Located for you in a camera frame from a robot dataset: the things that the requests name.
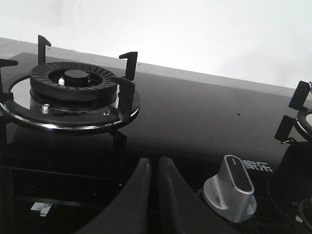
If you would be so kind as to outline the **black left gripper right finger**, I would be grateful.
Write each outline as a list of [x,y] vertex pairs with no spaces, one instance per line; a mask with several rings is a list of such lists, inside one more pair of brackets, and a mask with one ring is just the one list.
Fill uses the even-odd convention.
[[159,161],[157,183],[164,234],[238,233],[196,197],[168,157]]

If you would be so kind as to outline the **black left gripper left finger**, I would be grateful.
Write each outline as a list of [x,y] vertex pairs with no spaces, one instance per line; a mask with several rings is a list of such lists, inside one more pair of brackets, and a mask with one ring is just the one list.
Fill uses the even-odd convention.
[[146,234],[151,163],[142,158],[116,198],[78,234]]

